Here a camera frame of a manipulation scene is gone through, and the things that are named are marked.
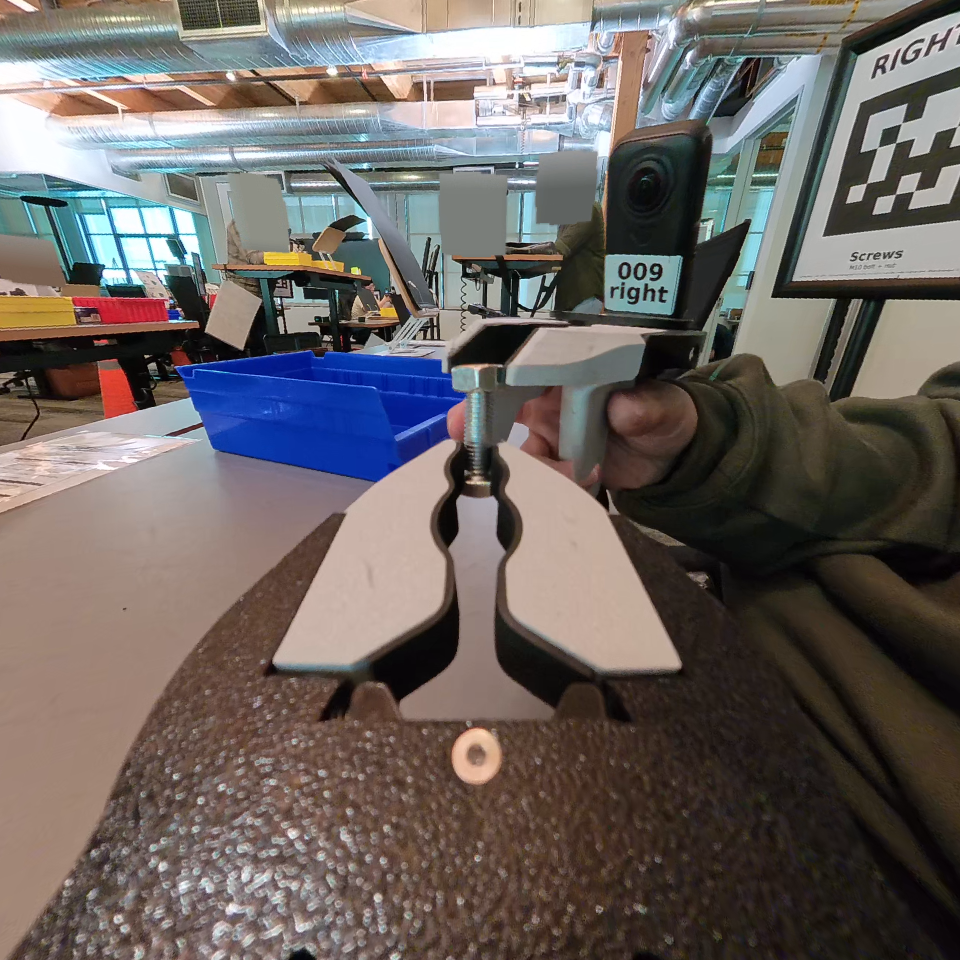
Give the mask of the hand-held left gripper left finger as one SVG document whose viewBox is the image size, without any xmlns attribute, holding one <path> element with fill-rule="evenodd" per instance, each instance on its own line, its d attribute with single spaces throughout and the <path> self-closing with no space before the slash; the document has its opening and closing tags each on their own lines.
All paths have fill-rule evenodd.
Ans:
<svg viewBox="0 0 960 960">
<path fill-rule="evenodd" d="M 447 439 L 349 506 L 273 655 L 277 672 L 377 682 L 402 700 L 451 665 L 459 476 L 460 447 Z"/>
</svg>

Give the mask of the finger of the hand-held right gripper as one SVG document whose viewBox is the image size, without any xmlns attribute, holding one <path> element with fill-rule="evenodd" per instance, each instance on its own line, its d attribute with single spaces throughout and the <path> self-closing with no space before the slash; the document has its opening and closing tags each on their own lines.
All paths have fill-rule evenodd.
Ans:
<svg viewBox="0 0 960 960">
<path fill-rule="evenodd" d="M 634 384 L 642 367 L 644 327 L 506 327 L 504 438 L 522 405 L 558 387 L 558 453 L 574 480 L 587 480 L 604 459 L 610 395 Z"/>
<path fill-rule="evenodd" d="M 459 366 L 504 366 L 538 330 L 564 329 L 565 320 L 477 320 L 449 341 L 443 367 L 452 373 Z"/>
</svg>

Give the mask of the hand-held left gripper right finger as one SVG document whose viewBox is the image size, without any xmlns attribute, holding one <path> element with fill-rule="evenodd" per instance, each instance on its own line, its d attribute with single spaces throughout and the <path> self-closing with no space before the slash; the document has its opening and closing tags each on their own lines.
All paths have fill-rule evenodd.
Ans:
<svg viewBox="0 0 960 960">
<path fill-rule="evenodd" d="M 557 707 L 567 689 L 675 674 L 680 655 L 610 514 L 554 468 L 509 443 L 491 462 L 495 651 L 504 672 Z"/>
</svg>

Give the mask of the silver hex bolt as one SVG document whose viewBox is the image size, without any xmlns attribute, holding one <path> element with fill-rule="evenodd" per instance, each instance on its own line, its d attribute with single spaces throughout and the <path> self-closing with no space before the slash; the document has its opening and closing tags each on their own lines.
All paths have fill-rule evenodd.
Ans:
<svg viewBox="0 0 960 960">
<path fill-rule="evenodd" d="M 457 366 L 451 372 L 454 390 L 464 394 L 462 445 L 467 464 L 464 473 L 491 476 L 494 440 L 495 394 L 504 385 L 503 366 L 493 364 Z"/>
</svg>

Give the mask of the person's right forearm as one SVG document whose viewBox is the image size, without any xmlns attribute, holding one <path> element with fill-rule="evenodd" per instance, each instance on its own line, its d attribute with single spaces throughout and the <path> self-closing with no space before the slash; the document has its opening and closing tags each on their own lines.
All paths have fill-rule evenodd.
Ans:
<svg viewBox="0 0 960 960">
<path fill-rule="evenodd" d="M 897 399 L 779 387 L 746 354 L 673 384 L 697 428 L 663 479 L 612 493 L 621 514 L 755 575 L 845 554 L 958 570 L 957 364 Z"/>
</svg>

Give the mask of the grey desk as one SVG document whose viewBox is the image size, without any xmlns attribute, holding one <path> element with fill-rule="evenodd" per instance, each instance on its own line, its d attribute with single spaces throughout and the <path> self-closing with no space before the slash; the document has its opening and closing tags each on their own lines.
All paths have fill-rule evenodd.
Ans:
<svg viewBox="0 0 960 960">
<path fill-rule="evenodd" d="M 370 482 L 187 443 L 2 514 L 2 957 L 549 954 L 533 726 L 322 714 L 270 671 Z"/>
</svg>

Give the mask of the person's right hand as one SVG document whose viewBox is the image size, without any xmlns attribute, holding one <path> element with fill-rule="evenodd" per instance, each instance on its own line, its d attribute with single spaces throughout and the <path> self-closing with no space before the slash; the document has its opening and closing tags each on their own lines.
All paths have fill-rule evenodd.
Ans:
<svg viewBox="0 0 960 960">
<path fill-rule="evenodd" d="M 524 403 L 515 422 L 528 429 L 521 449 L 557 473 L 574 479 L 573 466 L 559 455 L 561 390 L 549 388 Z M 692 443 L 698 413 L 680 386 L 644 381 L 610 395 L 606 404 L 606 446 L 599 465 L 577 484 L 600 484 L 612 492 L 655 485 L 671 473 Z"/>
</svg>

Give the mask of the black tilted board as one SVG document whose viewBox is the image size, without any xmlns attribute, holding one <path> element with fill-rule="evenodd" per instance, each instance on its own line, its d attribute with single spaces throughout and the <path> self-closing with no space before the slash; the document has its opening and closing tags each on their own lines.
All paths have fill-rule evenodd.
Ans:
<svg viewBox="0 0 960 960">
<path fill-rule="evenodd" d="M 324 161 L 322 167 L 366 212 L 375 226 L 390 275 L 410 314 L 417 318 L 437 316 L 439 307 L 420 261 L 414 257 L 404 235 L 373 189 L 364 178 L 335 159 Z"/>
</svg>

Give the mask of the blue plastic bin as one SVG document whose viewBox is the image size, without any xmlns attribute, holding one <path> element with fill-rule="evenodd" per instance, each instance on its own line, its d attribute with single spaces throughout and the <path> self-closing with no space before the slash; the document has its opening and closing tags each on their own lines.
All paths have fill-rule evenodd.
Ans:
<svg viewBox="0 0 960 960">
<path fill-rule="evenodd" d="M 439 359 L 311 351 L 180 366 L 218 451 L 377 482 L 449 438 Z"/>
</svg>

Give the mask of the grey cardboard panel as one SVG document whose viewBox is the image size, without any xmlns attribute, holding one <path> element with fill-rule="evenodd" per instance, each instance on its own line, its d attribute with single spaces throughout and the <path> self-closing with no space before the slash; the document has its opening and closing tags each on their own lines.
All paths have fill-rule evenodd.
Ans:
<svg viewBox="0 0 960 960">
<path fill-rule="evenodd" d="M 261 307 L 259 295 L 232 280 L 225 280 L 214 296 L 205 333 L 213 340 L 242 352 L 246 349 Z"/>
</svg>

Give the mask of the wooden pillar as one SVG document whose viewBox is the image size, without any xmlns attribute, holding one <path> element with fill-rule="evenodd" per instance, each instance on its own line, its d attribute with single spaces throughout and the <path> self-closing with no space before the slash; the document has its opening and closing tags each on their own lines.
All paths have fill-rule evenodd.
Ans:
<svg viewBox="0 0 960 960">
<path fill-rule="evenodd" d="M 617 70 L 610 126 L 611 149 L 637 128 L 648 44 L 649 32 L 646 30 L 621 32 L 617 35 L 614 44 Z"/>
</svg>

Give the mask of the black framed marker sign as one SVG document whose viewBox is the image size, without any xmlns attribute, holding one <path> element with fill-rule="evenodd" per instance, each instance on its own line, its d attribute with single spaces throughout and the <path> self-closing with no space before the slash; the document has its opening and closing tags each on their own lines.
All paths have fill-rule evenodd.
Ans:
<svg viewBox="0 0 960 960">
<path fill-rule="evenodd" d="M 958 300 L 958 124 L 957 1 L 849 35 L 772 296 Z"/>
</svg>

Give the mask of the orange traffic cone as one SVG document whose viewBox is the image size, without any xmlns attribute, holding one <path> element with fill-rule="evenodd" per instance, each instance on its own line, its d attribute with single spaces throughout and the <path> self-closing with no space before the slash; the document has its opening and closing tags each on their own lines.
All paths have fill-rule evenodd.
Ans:
<svg viewBox="0 0 960 960">
<path fill-rule="evenodd" d="M 114 359 L 99 361 L 98 377 L 102 415 L 112 419 L 138 412 L 138 405 L 126 373 Z"/>
</svg>

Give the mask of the red plastic bin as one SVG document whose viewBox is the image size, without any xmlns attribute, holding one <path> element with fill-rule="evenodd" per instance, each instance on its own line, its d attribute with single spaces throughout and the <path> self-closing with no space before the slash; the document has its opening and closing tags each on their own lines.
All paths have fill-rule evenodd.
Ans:
<svg viewBox="0 0 960 960">
<path fill-rule="evenodd" d="M 167 301 L 146 296 L 73 296 L 77 310 L 92 311 L 104 325 L 169 323 Z"/>
</svg>

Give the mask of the silver ventilation duct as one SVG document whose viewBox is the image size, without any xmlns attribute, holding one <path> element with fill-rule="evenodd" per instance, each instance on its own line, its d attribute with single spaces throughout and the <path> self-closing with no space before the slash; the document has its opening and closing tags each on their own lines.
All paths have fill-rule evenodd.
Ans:
<svg viewBox="0 0 960 960">
<path fill-rule="evenodd" d="M 420 138 L 486 136 L 494 131 L 534 130 L 544 120 L 564 125 L 563 112 L 481 114 L 467 101 L 348 102 L 124 112 L 76 116 L 50 115 L 46 131 L 73 149 L 264 146 L 336 138 L 375 142 Z"/>
</svg>

